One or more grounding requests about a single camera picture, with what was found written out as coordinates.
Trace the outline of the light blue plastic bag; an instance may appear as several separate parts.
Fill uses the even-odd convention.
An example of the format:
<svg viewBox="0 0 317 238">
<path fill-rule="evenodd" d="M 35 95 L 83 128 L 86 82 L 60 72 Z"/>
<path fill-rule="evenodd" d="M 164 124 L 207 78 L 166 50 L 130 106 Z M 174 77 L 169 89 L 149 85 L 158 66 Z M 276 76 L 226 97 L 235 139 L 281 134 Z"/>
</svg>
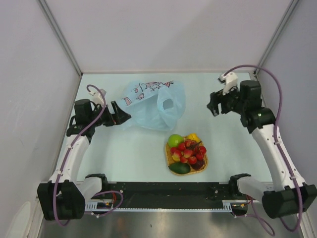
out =
<svg viewBox="0 0 317 238">
<path fill-rule="evenodd" d="M 186 109 L 184 84 L 179 81 L 131 82 L 117 104 L 131 115 L 128 126 L 170 131 Z"/>
</svg>

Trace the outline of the red cherry tomato bunch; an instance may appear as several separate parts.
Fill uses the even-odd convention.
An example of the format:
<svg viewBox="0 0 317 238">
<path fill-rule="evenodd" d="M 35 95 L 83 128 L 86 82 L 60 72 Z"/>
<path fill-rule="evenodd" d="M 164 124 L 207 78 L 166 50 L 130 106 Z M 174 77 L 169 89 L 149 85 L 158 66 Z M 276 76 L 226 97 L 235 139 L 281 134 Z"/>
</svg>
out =
<svg viewBox="0 0 317 238">
<path fill-rule="evenodd" d="M 185 141 L 180 143 L 178 147 L 170 147 L 168 143 L 166 143 L 165 156 L 168 165 L 175 162 L 182 162 L 191 166 L 198 160 L 204 160 L 204 166 L 208 164 L 207 149 L 201 140 L 200 142 L 196 142 L 185 139 Z"/>
</svg>

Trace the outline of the green fake lime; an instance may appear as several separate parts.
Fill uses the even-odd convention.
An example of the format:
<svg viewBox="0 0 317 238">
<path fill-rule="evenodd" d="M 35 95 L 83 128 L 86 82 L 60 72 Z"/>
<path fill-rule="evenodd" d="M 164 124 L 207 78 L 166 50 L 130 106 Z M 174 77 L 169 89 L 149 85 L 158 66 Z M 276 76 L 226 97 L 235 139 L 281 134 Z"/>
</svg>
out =
<svg viewBox="0 0 317 238">
<path fill-rule="evenodd" d="M 179 134 L 172 134 L 169 138 L 168 138 L 168 145 L 170 147 L 178 147 L 178 145 L 180 143 L 184 142 L 184 137 L 179 135 Z"/>
</svg>

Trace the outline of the woven bamboo tray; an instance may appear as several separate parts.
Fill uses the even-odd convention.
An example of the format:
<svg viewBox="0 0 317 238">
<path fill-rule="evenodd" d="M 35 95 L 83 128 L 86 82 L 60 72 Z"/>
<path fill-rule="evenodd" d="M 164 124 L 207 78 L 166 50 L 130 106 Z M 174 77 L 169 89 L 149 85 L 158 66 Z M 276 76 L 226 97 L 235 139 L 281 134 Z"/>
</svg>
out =
<svg viewBox="0 0 317 238">
<path fill-rule="evenodd" d="M 169 170 L 178 176 L 197 174 L 204 171 L 209 164 L 207 149 L 202 140 L 197 137 L 184 137 L 176 147 L 165 146 L 165 157 Z"/>
</svg>

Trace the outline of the dark green fake avocado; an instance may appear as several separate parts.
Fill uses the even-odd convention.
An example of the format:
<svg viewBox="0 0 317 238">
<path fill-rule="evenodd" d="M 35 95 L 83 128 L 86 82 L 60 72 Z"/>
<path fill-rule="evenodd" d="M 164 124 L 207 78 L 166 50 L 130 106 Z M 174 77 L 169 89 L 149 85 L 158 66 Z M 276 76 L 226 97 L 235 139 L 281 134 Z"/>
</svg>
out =
<svg viewBox="0 0 317 238">
<path fill-rule="evenodd" d="M 180 174 L 180 175 L 184 175 L 187 174 L 191 171 L 191 167 L 188 164 L 182 163 L 182 162 L 175 162 L 173 164 L 170 164 L 168 166 L 168 168 L 176 173 L 176 174 Z"/>
</svg>

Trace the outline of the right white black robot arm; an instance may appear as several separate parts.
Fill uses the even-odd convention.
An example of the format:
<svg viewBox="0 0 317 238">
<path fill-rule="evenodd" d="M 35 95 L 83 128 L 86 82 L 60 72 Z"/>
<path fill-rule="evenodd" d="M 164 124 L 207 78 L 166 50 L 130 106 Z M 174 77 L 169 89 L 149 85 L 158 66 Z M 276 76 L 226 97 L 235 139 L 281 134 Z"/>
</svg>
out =
<svg viewBox="0 0 317 238">
<path fill-rule="evenodd" d="M 207 108 L 214 116 L 228 112 L 240 115 L 243 127 L 264 156 L 273 182 L 269 188 L 249 174 L 235 175 L 229 181 L 229 195 L 234 199 L 243 195 L 254 198 L 272 219 L 306 212 L 317 197 L 317 188 L 298 173 L 279 132 L 274 131 L 276 119 L 271 109 L 262 106 L 260 84 L 250 80 L 221 82 L 224 88 L 210 94 Z"/>
</svg>

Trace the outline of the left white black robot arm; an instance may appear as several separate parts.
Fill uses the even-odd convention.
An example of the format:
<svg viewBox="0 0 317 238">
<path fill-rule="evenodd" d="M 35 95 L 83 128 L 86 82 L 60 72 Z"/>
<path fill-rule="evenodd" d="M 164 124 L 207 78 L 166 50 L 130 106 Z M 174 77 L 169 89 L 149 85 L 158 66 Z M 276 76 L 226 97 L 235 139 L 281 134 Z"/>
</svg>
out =
<svg viewBox="0 0 317 238">
<path fill-rule="evenodd" d="M 121 125 L 131 119 L 131 115 L 124 112 L 117 102 L 112 101 L 111 105 L 113 113 L 102 103 L 96 104 L 89 99 L 75 101 L 75 115 L 71 117 L 66 131 L 66 149 L 61 164 L 48 182 L 40 183 L 37 188 L 47 221 L 80 219 L 91 198 L 104 198 L 109 194 L 105 174 L 87 175 L 82 184 L 77 184 L 77 175 L 96 127 Z"/>
</svg>

